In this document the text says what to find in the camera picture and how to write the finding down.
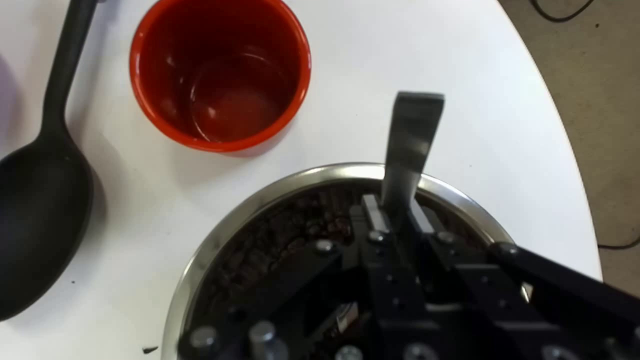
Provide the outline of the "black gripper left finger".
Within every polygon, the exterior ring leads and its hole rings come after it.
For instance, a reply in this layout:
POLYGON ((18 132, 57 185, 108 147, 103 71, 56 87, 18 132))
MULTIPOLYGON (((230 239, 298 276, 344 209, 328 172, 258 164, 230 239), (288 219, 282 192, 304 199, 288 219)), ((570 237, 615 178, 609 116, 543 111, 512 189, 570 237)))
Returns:
POLYGON ((289 239, 244 228, 205 264, 176 339, 177 360, 427 360, 419 281, 399 239, 289 239))

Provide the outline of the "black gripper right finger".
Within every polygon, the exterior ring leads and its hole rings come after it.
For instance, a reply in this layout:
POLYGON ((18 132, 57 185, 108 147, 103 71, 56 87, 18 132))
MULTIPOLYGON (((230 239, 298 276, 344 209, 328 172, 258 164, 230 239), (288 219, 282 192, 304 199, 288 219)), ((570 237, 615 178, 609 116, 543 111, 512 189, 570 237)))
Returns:
POLYGON ((502 360, 640 360, 640 300, 513 242, 485 242, 411 203, 417 274, 502 360))

